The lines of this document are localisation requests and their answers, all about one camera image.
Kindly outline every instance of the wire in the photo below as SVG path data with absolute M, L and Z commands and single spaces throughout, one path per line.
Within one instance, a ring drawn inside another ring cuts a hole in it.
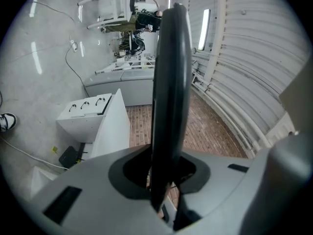
M 1 106 L 2 106 L 2 102 L 3 102 L 3 97 L 2 97 L 2 93 L 1 93 L 1 91 L 0 91 L 0 97 L 1 97 L 1 103 L 0 103 L 0 108 L 1 108 Z
M 36 2 L 36 1 L 29 1 L 29 2 L 39 3 L 39 4 L 41 4 L 41 5 L 44 5 L 44 6 L 48 7 L 48 8 L 50 8 L 51 10 L 54 10 L 54 11 L 56 11 L 56 12 L 59 12 L 59 13 L 62 13 L 62 14 L 64 14 L 64 15 L 68 16 L 69 18 L 72 19 L 72 21 L 74 22 L 74 24 L 75 24 L 75 26 L 76 26 L 75 20 L 74 20 L 73 17 L 71 17 L 69 14 L 67 14 L 67 13 L 65 13 L 65 12 L 63 12 L 63 11 L 56 10 L 56 9 L 54 9 L 54 8 L 50 7 L 49 5 L 47 5 L 47 4 L 45 4 L 45 3 L 42 3 L 42 2 Z
M 72 48 L 73 44 L 76 44 L 77 47 L 78 47 L 78 44 L 77 44 L 76 42 L 74 42 L 74 43 L 71 44 L 70 48 L 67 50 L 67 53 L 65 54 L 65 62 L 67 63 L 68 67 L 79 77 L 80 81 L 82 82 L 82 85 L 83 85 L 83 87 L 84 87 L 84 90 L 85 90 L 87 96 L 90 97 L 89 94 L 88 94 L 88 92 L 87 92 L 87 90 L 86 90 L 86 87 L 85 87 L 85 85 L 84 85 L 84 83 L 83 83 L 82 78 L 76 73 L 76 71 L 73 70 L 73 68 L 72 68 L 72 67 L 68 64 L 68 62 L 67 62 L 67 54 L 68 54 L 69 50 Z
M 58 168 L 61 168 L 61 169 L 68 170 L 68 169 L 65 168 L 65 167 L 57 166 L 57 165 L 51 164 L 51 163 L 49 163 L 49 162 L 47 162 L 47 161 L 45 161 L 45 160 L 42 160 L 42 159 L 36 158 L 36 157 L 34 157 L 34 156 L 32 156 L 32 155 L 29 155 L 27 152 L 22 151 L 22 150 L 16 148 L 15 146 L 11 145 L 11 144 L 10 144 L 7 140 L 5 140 L 3 137 L 0 136 L 0 138 L 1 138 L 8 146 L 12 147 L 13 149 L 16 149 L 17 151 L 20 151 L 20 152 L 24 153 L 25 155 L 29 156 L 30 158 L 32 158 L 32 159 L 34 159 L 34 160 L 37 160 L 37 161 L 42 162 L 42 163 L 45 163 L 45 164 L 47 164 L 47 165 L 52 165 L 52 166 L 54 166 L 54 167 L 58 167 Z

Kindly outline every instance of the white cabinet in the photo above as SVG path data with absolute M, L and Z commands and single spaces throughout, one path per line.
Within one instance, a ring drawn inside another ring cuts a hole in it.
M 70 102 L 57 122 L 78 142 L 92 143 L 113 97 L 112 94 L 102 94 Z

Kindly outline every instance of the black cable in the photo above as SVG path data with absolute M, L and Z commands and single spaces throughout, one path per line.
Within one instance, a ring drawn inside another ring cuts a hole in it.
M 1 103 L 0 103 L 0 108 L 1 108 L 2 102 L 3 102 L 3 98 L 2 98 L 2 93 L 1 93 L 1 91 L 0 91 L 0 97 L 1 97 Z
M 88 94 L 88 92 L 87 92 L 87 90 L 86 90 L 86 87 L 85 87 L 85 85 L 84 85 L 84 83 L 83 83 L 82 78 L 76 73 L 76 71 L 73 70 L 73 68 L 72 68 L 72 67 L 68 64 L 68 62 L 67 62 L 67 54 L 68 54 L 69 50 L 72 49 L 73 44 L 76 44 L 77 47 L 78 47 L 78 44 L 77 44 L 76 42 L 74 42 L 74 43 L 71 44 L 70 48 L 67 50 L 67 53 L 65 54 L 65 62 L 67 63 L 68 67 L 79 77 L 80 81 L 82 82 L 82 85 L 83 85 L 83 87 L 84 87 L 84 90 L 85 90 L 87 96 L 90 97 L 89 94 Z
M 73 19 L 73 17 L 71 17 L 69 14 L 67 14 L 67 13 L 65 13 L 65 12 L 63 12 L 63 11 L 56 10 L 56 9 L 54 9 L 54 8 L 50 7 L 49 5 L 47 5 L 47 4 L 45 4 L 45 3 L 42 3 L 42 2 L 36 2 L 36 1 L 29 1 L 29 2 L 35 2 L 35 3 L 38 3 L 38 4 L 44 5 L 44 6 L 48 7 L 48 8 L 50 8 L 51 10 L 54 10 L 54 11 L 59 12 L 59 13 L 62 13 L 62 14 L 64 14 L 64 15 L 68 16 L 69 18 L 71 18 L 72 21 L 74 22 L 74 24 L 76 25 L 76 22 L 75 22 L 75 20 Z

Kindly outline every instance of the white chair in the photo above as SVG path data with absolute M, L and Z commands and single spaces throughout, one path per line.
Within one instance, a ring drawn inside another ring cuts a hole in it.
M 79 6 L 83 5 L 86 2 L 89 2 L 92 0 L 83 0 L 78 3 Z M 132 5 L 131 1 L 132 0 L 99 0 L 99 14 L 101 13 L 101 6 L 103 5 L 103 2 L 110 1 L 111 7 L 110 7 L 110 12 L 106 13 L 109 15 L 109 19 L 106 21 L 103 21 L 104 19 L 107 19 L 108 17 L 104 17 L 104 15 L 99 15 L 98 22 L 91 24 L 87 26 L 88 29 L 94 28 L 97 26 L 101 26 L 107 23 L 115 23 L 118 24 L 120 21 L 129 21 L 132 15 Z

